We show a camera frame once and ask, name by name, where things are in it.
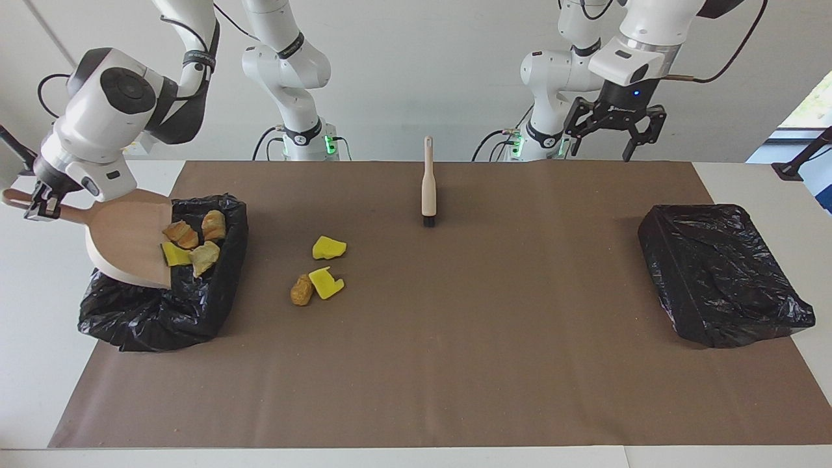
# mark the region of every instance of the yellow sponge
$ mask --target yellow sponge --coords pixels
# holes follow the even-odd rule
[[[344,289],[344,280],[336,281],[329,274],[329,266],[312,271],[310,273],[310,280],[314,285],[314,289],[318,292],[318,296],[324,300],[331,298],[336,292]]]
[[[165,252],[165,260],[168,266],[190,265],[191,258],[188,251],[180,249],[173,242],[165,242],[161,245],[161,251]]]
[[[312,257],[315,260],[325,258],[331,260],[337,256],[344,255],[347,251],[347,244],[345,242],[330,239],[327,236],[321,236],[318,241],[312,246]]]

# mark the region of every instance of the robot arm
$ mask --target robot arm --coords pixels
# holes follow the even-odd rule
[[[587,0],[587,11],[597,14],[606,4],[607,0]],[[562,92],[597,91],[603,83],[589,69],[592,57],[601,48],[596,24],[583,14],[578,0],[564,0],[562,5],[557,27],[572,48],[569,52],[532,52],[523,60],[520,76],[534,95],[534,108],[521,127],[522,144],[510,155],[515,161],[554,157],[572,107],[572,101]]]
[[[721,17],[742,2],[619,0],[627,9],[620,33],[589,65],[591,72],[605,80],[601,94],[595,102],[577,98],[567,117],[565,133],[575,138],[572,155],[585,136],[602,129],[629,133],[622,153],[625,162],[637,147],[657,142],[667,112],[661,105],[650,106],[650,101],[659,81],[670,73],[693,19]],[[636,125],[645,118],[647,127],[640,131]]]
[[[254,35],[262,42],[243,53],[243,71],[277,104],[288,158],[337,159],[337,147],[331,143],[335,128],[318,115],[306,91],[329,82],[329,60],[298,29],[289,0],[243,0],[243,6]]]
[[[572,60],[568,67],[561,66],[561,71],[545,78],[548,89],[544,93],[539,82],[527,80],[527,62],[534,59],[527,57],[523,64],[524,82],[535,95],[535,113],[532,120],[522,130],[522,145],[519,159],[541,159],[552,157],[557,152],[557,141],[562,137],[570,138],[572,154],[576,154],[582,139],[596,130],[613,129],[630,133],[630,141],[623,153],[629,161],[636,147],[655,143],[661,133],[667,116],[664,107],[652,106],[653,97],[659,81],[670,72],[671,66],[687,39],[688,31],[694,17],[717,18],[734,9],[743,0],[617,0],[627,10],[627,15],[620,27],[620,33],[600,50],[588,54],[588,64],[579,57],[578,41],[589,43],[594,34],[592,25],[586,16],[601,11],[606,1],[598,0],[563,0],[560,31],[573,44]],[[550,58],[565,57],[556,52],[544,52]],[[572,78],[576,70],[583,71],[580,77]],[[567,75],[572,82],[564,81]],[[601,89],[595,102],[581,97],[570,103],[558,94],[561,91],[594,91]],[[649,125],[643,132],[636,128],[638,122],[649,118]],[[547,121],[547,133],[541,122]]]
[[[57,219],[69,192],[87,190],[105,202],[135,189],[122,148],[142,131],[169,144],[188,142],[199,131],[220,33],[213,2],[153,1],[186,46],[180,82],[116,49],[88,51],[67,82],[67,110],[34,163],[37,185],[27,219]]]

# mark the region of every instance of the white wall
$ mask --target white wall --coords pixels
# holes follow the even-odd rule
[[[0,189],[11,187],[17,172],[22,168],[23,165],[12,152],[6,148],[0,149]]]
[[[34,97],[48,72],[69,72],[57,49],[31,24],[23,0],[5,0],[0,23],[4,89],[0,117],[37,146],[50,119]],[[217,0],[246,24],[239,0]],[[76,59],[89,48],[113,46],[178,77],[181,43],[158,21],[149,0],[33,0]],[[675,72],[710,76],[733,53],[760,3],[748,0],[728,17],[697,19]],[[332,62],[327,88],[314,92],[321,114],[348,137],[357,159],[414,159],[433,134],[437,158],[465,160],[489,131],[512,126],[531,103],[520,82],[523,57],[539,48],[566,48],[557,35],[554,0],[295,0],[306,37]],[[623,10],[604,18],[607,40]],[[654,102],[670,113],[660,144],[640,159],[744,161],[832,69],[825,39],[828,0],[774,0],[736,65],[711,85],[668,82]],[[219,67],[206,123],[197,139],[154,149],[154,157],[247,158],[263,130],[280,121],[275,107],[240,69],[252,41],[220,19]],[[50,96],[57,107],[60,97]],[[599,133],[581,157],[620,157],[626,138]]]

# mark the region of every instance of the black trash bag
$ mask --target black trash bag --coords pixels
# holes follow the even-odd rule
[[[657,206],[638,229],[676,333],[715,348],[815,325],[748,213],[737,205]]]
[[[95,270],[81,302],[78,330],[119,351],[171,351],[214,338],[234,303],[248,245],[245,203],[231,195],[173,201],[173,222],[184,220],[202,238],[202,218],[225,215],[220,259],[201,278],[193,266],[171,268],[171,289],[133,286]]]

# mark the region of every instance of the white table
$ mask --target white table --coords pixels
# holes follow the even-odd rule
[[[169,193],[183,162],[131,162],[139,186]],[[832,401],[832,217],[802,184],[782,182],[768,166],[696,163],[717,203],[750,214],[795,289],[815,306],[818,325],[794,336]],[[16,188],[31,190],[30,181]],[[89,204],[82,194],[71,204]],[[562,466],[828,468],[832,446],[530,447],[360,450],[44,450],[81,376],[95,340],[76,330],[77,304],[92,264],[83,229],[26,222],[0,208],[0,467],[125,466]]]

